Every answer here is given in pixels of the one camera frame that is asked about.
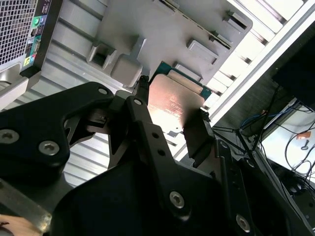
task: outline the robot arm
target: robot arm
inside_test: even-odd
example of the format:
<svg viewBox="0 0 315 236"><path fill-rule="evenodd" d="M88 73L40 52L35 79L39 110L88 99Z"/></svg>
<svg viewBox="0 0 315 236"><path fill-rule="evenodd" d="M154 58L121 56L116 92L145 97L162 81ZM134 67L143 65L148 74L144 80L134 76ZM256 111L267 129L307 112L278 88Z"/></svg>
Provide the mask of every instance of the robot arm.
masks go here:
<svg viewBox="0 0 315 236"><path fill-rule="evenodd" d="M0 177L32 199L26 205L49 209L52 221L43 232L314 235L257 159L232 157L202 110L184 126L194 167L176 162L162 129L152 123L148 92L142 83L136 95L114 96L101 84L87 83L0 113ZM109 170L57 196L70 148L95 132L109 135Z"/></svg>

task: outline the metal plate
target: metal plate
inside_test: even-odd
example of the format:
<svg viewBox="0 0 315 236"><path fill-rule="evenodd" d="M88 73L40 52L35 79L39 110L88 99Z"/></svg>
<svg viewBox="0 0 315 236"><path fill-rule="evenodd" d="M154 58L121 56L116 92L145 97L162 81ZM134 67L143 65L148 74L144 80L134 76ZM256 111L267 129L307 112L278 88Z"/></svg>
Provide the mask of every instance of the metal plate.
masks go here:
<svg viewBox="0 0 315 236"><path fill-rule="evenodd" d="M166 133L182 130L190 114L204 102L200 95L166 75L156 75L150 85L148 109L153 123Z"/></svg>
<svg viewBox="0 0 315 236"><path fill-rule="evenodd" d="M115 48L118 55L130 54L137 36L144 37L147 41L138 60L144 68L150 69L151 76L161 61L169 65L179 62L201 75L204 79L202 83L206 85L249 32L252 22L227 1L199 0L191 3L194 6L192 10L187 1L179 4L180 9L183 7L185 14L189 14L191 19L183 12L171 10L166 3L159 0L112 0L96 37ZM202 8L207 10L207 14L198 17ZM240 32L225 21L228 11L242 16L243 22L247 24L245 30ZM209 40L212 35L210 32L213 31L224 36L226 42L232 42L230 49L221 45L218 38ZM217 55L215 63L213 59L206 60L198 52L190 51L187 46L192 40L203 45L207 53ZM110 74L116 59L104 70L106 74Z"/></svg>

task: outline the black cable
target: black cable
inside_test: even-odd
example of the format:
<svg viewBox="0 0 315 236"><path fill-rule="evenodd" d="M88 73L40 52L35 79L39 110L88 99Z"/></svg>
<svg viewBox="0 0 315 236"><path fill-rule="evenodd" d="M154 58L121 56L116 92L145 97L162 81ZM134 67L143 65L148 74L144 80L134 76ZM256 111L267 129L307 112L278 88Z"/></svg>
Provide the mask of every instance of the black cable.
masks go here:
<svg viewBox="0 0 315 236"><path fill-rule="evenodd" d="M261 129L260 129L258 138L255 140L254 145L253 145L253 147L252 147L252 151L254 151L254 150L256 149L257 144L258 144L258 141L259 141L260 137L262 136L262 133L263 133L263 131L264 131L264 127L265 127L265 125L266 125L266 122L267 122L267 119L268 119L268 116L269 116L269 113L270 113L270 109L272 108L272 105L273 105L274 102L275 102L275 99L276 99L276 96L277 96L277 94L278 94L279 88L280 88L280 86L278 86L278 87L276 88L276 90L275 90L275 92L274 92L274 95L273 95L272 98L271 98L269 107L268 107L268 109L267 109L267 113L266 113L266 115L264 116L264 121L263 121L263 123L262 123L262 126L261 126Z"/></svg>
<svg viewBox="0 0 315 236"><path fill-rule="evenodd" d="M267 154L266 154L266 150L265 150L265 147L263 146L263 144L261 143L261 149L264 151L264 155L265 155L265 158L267 159ZM282 183L282 181L280 180L280 177L277 175L277 173L274 171L274 169L272 168L272 166L270 165L270 163L268 161L266 161L269 165L269 167L271 168L271 170L273 170L274 174L277 176L280 184L281 184L281 188L284 192L284 195L285 195L285 198L287 199L287 202L291 205L292 209L295 211L295 213L299 216L299 218L302 220L300 214L297 212L297 210L294 208L293 204L291 203L291 201L289 200L289 197L287 196L287 192L285 191L285 187L284 187L284 184Z"/></svg>
<svg viewBox="0 0 315 236"><path fill-rule="evenodd" d="M291 107L291 109L292 109L292 110L299 111L299 112L304 112L304 113L306 113L306 114L311 114L311 113L313 113L313 111L312 111L311 109L308 109L308 110L306 110L306 111L299 110L299 109L294 108L294 107Z"/></svg>
<svg viewBox="0 0 315 236"><path fill-rule="evenodd" d="M224 130L224 129L217 129L215 127L212 128L213 130L216 130L216 131L222 131L222 132L228 132L228 133L234 133L234 130L233 131L230 131L230 130Z"/></svg>
<svg viewBox="0 0 315 236"><path fill-rule="evenodd" d="M291 141L292 141L295 137L297 137L299 134L303 134L303 133L306 133L306 132L308 132L308 131L314 129L315 127L312 128L312 126L313 126L314 124L315 124L315 120L314 120L314 122L311 124L311 126L310 126L307 130L304 130L304 131L302 131L302 132L300 132L300 133L295 133L295 135L293 135L293 137L290 138L290 140L287 142L287 144L286 144L286 146L285 146L285 149L284 149L285 161L287 162L288 166L289 166L292 170L294 170L294 167L292 167L292 166L290 165L289 160L288 160L288 157L287 157L287 149L288 149L288 147L289 147L289 144L290 144ZM315 148L315 146L313 146L313 147L308 151L306 157L302 160L302 162L305 161L305 160L308 158L309 154L311 153L311 151L312 151L314 148Z"/></svg>

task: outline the screw hole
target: screw hole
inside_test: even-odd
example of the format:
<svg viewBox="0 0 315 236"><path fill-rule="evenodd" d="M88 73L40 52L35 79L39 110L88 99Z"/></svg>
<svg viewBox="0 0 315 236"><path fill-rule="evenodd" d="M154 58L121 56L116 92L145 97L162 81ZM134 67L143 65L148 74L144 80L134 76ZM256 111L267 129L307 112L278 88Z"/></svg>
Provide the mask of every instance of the screw hole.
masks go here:
<svg viewBox="0 0 315 236"><path fill-rule="evenodd" d="M233 170L232 168L230 169L230 171L231 171L231 173L232 173L234 176L236 176L236 175L237 175L236 171L235 171L235 170Z"/></svg>
<svg viewBox="0 0 315 236"><path fill-rule="evenodd" d="M237 190L240 190L240 189L241 189L241 188L240 188L240 186L238 186L238 184L237 184L237 183L232 182L232 184L233 184L233 186L234 186Z"/></svg>
<svg viewBox="0 0 315 236"><path fill-rule="evenodd" d="M159 138L159 135L157 133L152 133L152 136L155 137L156 139Z"/></svg>
<svg viewBox="0 0 315 236"><path fill-rule="evenodd" d="M47 145L45 145L44 149L53 151L53 150L55 150L55 147L53 145L51 145L51 144L47 144Z"/></svg>
<svg viewBox="0 0 315 236"><path fill-rule="evenodd" d="M159 149L157 150L158 154L161 155L161 156L165 156L165 151Z"/></svg>
<svg viewBox="0 0 315 236"><path fill-rule="evenodd" d="M13 135L11 133L2 134L3 139L13 139Z"/></svg>

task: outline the bolt head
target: bolt head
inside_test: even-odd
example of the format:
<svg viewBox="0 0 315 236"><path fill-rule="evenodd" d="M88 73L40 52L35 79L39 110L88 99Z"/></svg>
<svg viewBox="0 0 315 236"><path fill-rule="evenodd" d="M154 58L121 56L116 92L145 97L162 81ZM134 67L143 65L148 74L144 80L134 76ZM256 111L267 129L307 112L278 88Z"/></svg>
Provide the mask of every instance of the bolt head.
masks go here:
<svg viewBox="0 0 315 236"><path fill-rule="evenodd" d="M18 141L20 135L12 129L0 130L0 144L12 144Z"/></svg>
<svg viewBox="0 0 315 236"><path fill-rule="evenodd" d="M136 103L136 104L138 104L138 105L141 105L142 104L142 102L140 101L140 100L138 100L138 99L134 99L134 102Z"/></svg>
<svg viewBox="0 0 315 236"><path fill-rule="evenodd" d="M169 199L170 199L171 203L178 209L183 208L185 205L185 201L184 201L183 196L176 191L172 191L169 194Z"/></svg>
<svg viewBox="0 0 315 236"><path fill-rule="evenodd" d="M59 145L54 141L44 141L39 144L38 149L45 155L53 156L59 152L60 148Z"/></svg>
<svg viewBox="0 0 315 236"><path fill-rule="evenodd" d="M105 89L103 89L103 88L99 88L98 91L99 91L100 93L102 93L102 94L105 94L105 95L108 93L108 92L107 92Z"/></svg>

